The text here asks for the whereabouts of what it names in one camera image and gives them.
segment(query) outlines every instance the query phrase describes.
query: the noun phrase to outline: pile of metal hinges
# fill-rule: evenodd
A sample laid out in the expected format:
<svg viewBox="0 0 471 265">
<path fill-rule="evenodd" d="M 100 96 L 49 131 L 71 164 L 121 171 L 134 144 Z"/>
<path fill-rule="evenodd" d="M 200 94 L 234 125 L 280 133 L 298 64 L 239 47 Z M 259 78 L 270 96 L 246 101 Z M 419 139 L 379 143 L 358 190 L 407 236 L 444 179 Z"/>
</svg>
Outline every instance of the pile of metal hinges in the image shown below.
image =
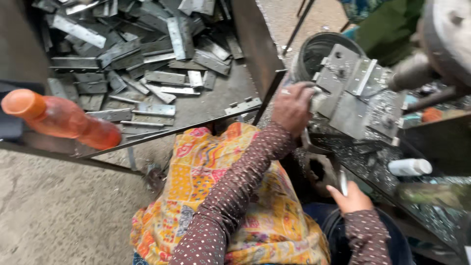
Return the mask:
<svg viewBox="0 0 471 265">
<path fill-rule="evenodd" d="M 36 0 L 55 96 L 138 137 L 174 124 L 243 58 L 227 0 Z"/>
</svg>

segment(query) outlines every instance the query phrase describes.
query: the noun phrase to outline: polka dot shirt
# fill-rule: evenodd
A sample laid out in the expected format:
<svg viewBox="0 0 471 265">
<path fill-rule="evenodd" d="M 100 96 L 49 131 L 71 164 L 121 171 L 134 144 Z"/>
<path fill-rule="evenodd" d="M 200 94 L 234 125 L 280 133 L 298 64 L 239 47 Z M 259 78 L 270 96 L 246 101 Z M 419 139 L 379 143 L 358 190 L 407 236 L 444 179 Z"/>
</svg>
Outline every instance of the polka dot shirt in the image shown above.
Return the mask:
<svg viewBox="0 0 471 265">
<path fill-rule="evenodd" d="M 283 158 L 294 148 L 290 133 L 282 126 L 272 122 L 260 131 L 242 157 L 232 164 L 224 177 L 213 186 L 211 192 L 198 206 L 187 233 L 175 248 L 169 265 L 223 265 L 230 236 L 240 227 L 249 205 L 249 198 L 259 187 L 263 173 L 272 160 Z M 345 216 L 348 225 L 347 236 L 351 240 L 350 245 L 355 255 L 350 263 L 389 265 L 387 250 L 380 251 L 386 248 L 384 241 L 388 233 L 382 230 L 384 225 L 379 221 L 378 216 L 374 215 L 374 211 L 367 211 L 365 214 L 363 218 L 369 224 L 371 220 L 378 222 L 378 230 L 375 230 L 374 226 L 368 227 L 372 230 L 366 233 L 363 223 L 355 221 L 357 212 Z M 366 239 L 373 243 L 365 244 Z M 362 255 L 376 258 L 358 258 Z"/>
</svg>

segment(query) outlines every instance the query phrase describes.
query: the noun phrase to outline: concrete floor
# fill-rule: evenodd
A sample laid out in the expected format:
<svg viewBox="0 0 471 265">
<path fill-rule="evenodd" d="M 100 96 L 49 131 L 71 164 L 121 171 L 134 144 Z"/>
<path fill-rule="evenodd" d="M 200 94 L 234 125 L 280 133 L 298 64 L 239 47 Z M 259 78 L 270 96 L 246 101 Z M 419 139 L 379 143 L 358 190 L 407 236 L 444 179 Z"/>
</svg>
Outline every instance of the concrete floor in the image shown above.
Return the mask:
<svg viewBox="0 0 471 265">
<path fill-rule="evenodd" d="M 260 0 L 285 45 L 301 0 Z M 292 45 L 346 22 L 340 4 L 317 0 Z M 164 163 L 174 136 L 135 147 L 138 168 Z M 99 159 L 129 166 L 124 150 Z M 130 264 L 130 220 L 155 199 L 136 175 L 0 150 L 0 264 Z"/>
</svg>

